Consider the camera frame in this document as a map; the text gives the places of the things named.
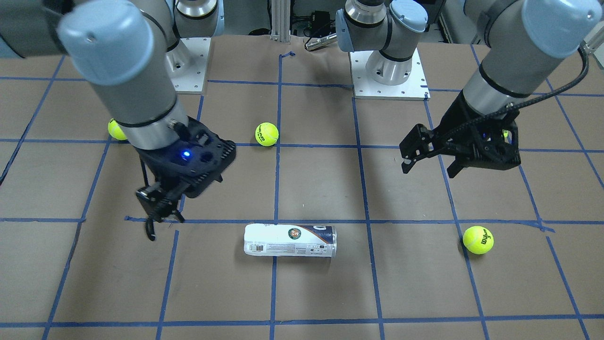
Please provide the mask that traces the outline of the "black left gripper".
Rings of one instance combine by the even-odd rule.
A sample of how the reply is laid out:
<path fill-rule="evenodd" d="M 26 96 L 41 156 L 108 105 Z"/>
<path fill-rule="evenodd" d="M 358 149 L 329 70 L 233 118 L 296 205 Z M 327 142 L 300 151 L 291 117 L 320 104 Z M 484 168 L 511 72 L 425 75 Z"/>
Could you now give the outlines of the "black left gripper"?
<path fill-rule="evenodd" d="M 440 154 L 453 155 L 453 163 L 447 168 L 449 178 L 454 178 L 464 168 L 509 170 L 521 163 L 518 148 L 518 128 L 515 119 L 519 110 L 512 110 L 502 118 L 481 117 L 464 98 L 457 95 L 436 127 L 436 133 L 423 124 L 417 124 L 400 142 L 402 172 L 408 174 L 413 166 L 425 158 Z M 504 139 L 502 130 L 509 131 Z"/>

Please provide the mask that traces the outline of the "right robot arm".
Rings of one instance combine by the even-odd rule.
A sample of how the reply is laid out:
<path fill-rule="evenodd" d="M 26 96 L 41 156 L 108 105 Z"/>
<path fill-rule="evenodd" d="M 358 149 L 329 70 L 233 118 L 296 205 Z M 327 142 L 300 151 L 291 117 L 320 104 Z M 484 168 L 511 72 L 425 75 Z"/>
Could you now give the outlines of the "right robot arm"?
<path fill-rule="evenodd" d="M 149 220 L 175 216 L 235 158 L 235 144 L 188 116 L 168 61 L 186 37 L 223 25 L 218 0 L 3 0 L 1 56 L 66 54 L 155 176 L 136 196 Z"/>

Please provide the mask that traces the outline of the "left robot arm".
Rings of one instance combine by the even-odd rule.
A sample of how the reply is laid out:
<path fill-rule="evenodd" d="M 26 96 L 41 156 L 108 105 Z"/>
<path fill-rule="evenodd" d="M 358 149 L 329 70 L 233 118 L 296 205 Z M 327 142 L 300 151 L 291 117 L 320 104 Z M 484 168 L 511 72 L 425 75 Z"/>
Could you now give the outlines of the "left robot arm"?
<path fill-rule="evenodd" d="M 587 75 L 584 38 L 602 21 L 600 0 L 462 0 L 474 41 L 489 47 L 439 125 L 417 124 L 399 144 L 401 168 L 450 155 L 453 178 L 465 168 L 509 170 L 521 163 L 516 118 L 576 86 Z M 401 84 L 427 26 L 414 0 L 348 0 L 335 15 L 342 51 L 370 51 L 369 75 Z"/>

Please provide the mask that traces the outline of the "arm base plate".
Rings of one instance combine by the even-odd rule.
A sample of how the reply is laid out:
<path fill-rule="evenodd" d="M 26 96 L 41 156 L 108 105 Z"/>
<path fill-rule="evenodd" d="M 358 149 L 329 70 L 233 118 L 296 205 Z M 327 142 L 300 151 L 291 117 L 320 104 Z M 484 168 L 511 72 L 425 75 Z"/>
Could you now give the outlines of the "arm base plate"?
<path fill-rule="evenodd" d="M 419 50 L 396 62 L 378 51 L 350 52 L 354 97 L 372 100 L 424 101 L 431 98 Z"/>
<path fill-rule="evenodd" d="M 203 93 L 210 45 L 211 37 L 186 37 L 166 52 L 166 69 L 177 93 Z"/>

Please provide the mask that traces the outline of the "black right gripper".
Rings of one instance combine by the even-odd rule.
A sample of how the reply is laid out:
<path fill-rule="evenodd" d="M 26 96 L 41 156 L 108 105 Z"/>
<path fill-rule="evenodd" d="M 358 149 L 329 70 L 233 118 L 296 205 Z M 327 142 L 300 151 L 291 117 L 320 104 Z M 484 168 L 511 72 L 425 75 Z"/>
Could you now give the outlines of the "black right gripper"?
<path fill-rule="evenodd" d="M 136 191 L 136 198 L 153 221 L 173 216 L 185 218 L 178 210 L 182 195 L 199 196 L 213 181 L 222 181 L 222 172 L 236 156 L 236 144 L 213 133 L 203 123 L 188 118 L 188 126 L 177 124 L 177 140 L 165 148 L 137 148 L 156 183 Z"/>

